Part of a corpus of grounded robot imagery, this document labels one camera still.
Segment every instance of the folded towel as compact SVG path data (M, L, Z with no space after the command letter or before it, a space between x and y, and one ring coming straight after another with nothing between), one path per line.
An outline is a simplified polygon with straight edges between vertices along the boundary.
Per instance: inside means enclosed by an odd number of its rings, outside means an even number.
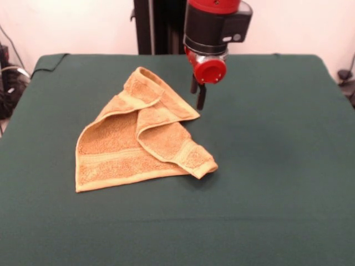
M157 75L137 68L78 139L76 191L215 171L213 157L179 123L198 117Z

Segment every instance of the green tablecloth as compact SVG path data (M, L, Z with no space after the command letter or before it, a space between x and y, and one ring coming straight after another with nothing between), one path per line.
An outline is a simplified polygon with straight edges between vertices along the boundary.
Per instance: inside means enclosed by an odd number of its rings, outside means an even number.
M138 66L195 106L184 56L40 59L0 140L0 265L355 265L355 115L314 56L228 58L185 124L217 172L75 193L77 138Z

